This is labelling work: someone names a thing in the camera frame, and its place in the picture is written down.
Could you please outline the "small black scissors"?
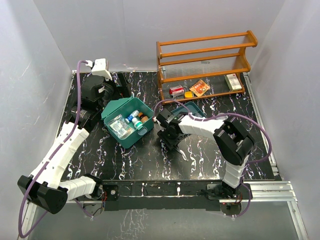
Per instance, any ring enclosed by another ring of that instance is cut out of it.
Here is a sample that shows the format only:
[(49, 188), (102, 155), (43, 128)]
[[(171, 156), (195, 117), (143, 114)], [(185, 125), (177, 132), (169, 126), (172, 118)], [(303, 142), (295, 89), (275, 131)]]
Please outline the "small black scissors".
[(185, 152), (184, 152), (183, 150), (181, 150), (179, 147), (176, 147), (175, 150), (176, 150), (179, 154), (182, 155), (182, 158), (183, 158), (184, 161), (186, 161), (186, 162), (189, 161), (188, 158), (187, 158), (187, 156), (186, 156), (186, 154), (185, 154)]

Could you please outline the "blue white bandage roll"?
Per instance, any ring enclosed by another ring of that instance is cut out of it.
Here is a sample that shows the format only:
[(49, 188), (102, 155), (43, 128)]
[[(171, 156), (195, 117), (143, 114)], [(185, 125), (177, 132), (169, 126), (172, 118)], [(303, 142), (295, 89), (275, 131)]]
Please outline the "blue white bandage roll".
[(125, 118), (125, 121), (127, 123), (130, 123), (132, 121), (133, 118), (138, 116), (139, 111), (138, 110), (134, 110), (128, 117)]

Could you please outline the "brown medicine bottle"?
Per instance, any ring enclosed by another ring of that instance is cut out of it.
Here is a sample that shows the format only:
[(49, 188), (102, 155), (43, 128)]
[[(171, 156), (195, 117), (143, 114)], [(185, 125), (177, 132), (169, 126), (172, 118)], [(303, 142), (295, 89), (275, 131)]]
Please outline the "brown medicine bottle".
[(142, 112), (139, 112), (137, 116), (143, 124), (149, 120), (149, 117)]

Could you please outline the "clear bag of plasters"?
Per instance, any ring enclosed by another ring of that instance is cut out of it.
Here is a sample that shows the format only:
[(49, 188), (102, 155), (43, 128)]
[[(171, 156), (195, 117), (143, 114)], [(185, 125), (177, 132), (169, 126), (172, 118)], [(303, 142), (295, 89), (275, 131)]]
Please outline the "clear bag of plasters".
[(107, 123), (107, 126), (120, 139), (124, 140), (134, 132), (134, 129), (126, 123), (124, 117), (119, 114)]

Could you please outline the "white spray bottle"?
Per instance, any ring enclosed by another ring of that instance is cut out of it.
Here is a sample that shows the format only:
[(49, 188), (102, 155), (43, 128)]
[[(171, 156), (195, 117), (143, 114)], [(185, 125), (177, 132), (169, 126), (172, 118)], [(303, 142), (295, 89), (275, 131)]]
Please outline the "white spray bottle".
[(138, 119), (137, 117), (133, 117), (131, 122), (133, 123), (133, 126), (137, 129), (140, 130), (143, 128), (143, 123), (140, 119)]

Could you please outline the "blue divided tray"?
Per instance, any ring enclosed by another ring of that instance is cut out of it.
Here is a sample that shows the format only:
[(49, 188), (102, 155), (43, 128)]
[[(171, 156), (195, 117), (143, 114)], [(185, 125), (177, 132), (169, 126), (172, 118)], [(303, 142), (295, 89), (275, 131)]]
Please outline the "blue divided tray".
[[(188, 108), (188, 110), (192, 113), (193, 116), (196, 116), (196, 117), (199, 117), (199, 118), (205, 118), (206, 115), (205, 113), (202, 112), (202, 110), (194, 103), (194, 102), (187, 102), (185, 104), (185, 106)], [(171, 113), (173, 115), (177, 115), (179, 114), (180, 112), (185, 112), (187, 113), (188, 111), (183, 107), (183, 106), (180, 106), (174, 110), (171, 111)]]

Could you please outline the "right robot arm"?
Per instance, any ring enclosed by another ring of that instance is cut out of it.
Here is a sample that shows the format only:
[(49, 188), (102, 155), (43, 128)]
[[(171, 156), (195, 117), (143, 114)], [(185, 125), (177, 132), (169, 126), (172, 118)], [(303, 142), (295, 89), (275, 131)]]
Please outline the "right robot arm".
[(205, 192), (230, 199), (240, 194), (243, 171), (255, 140), (235, 117), (206, 119), (185, 111), (174, 114), (165, 109), (153, 119), (161, 127), (157, 135), (170, 150), (189, 135), (214, 140), (226, 161), (225, 174), (220, 185)]

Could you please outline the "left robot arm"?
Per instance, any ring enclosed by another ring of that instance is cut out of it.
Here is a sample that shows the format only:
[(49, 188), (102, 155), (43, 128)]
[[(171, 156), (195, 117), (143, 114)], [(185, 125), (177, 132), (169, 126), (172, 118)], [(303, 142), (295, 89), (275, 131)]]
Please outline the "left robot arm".
[(113, 100), (129, 98), (131, 85), (122, 72), (120, 84), (110, 76), (89, 75), (77, 79), (77, 102), (70, 110), (58, 137), (38, 167), (22, 175), (17, 185), (26, 200), (56, 214), (70, 200), (88, 196), (93, 200), (103, 195), (102, 180), (89, 173), (63, 181), (62, 176), (81, 144), (102, 118), (102, 112)]

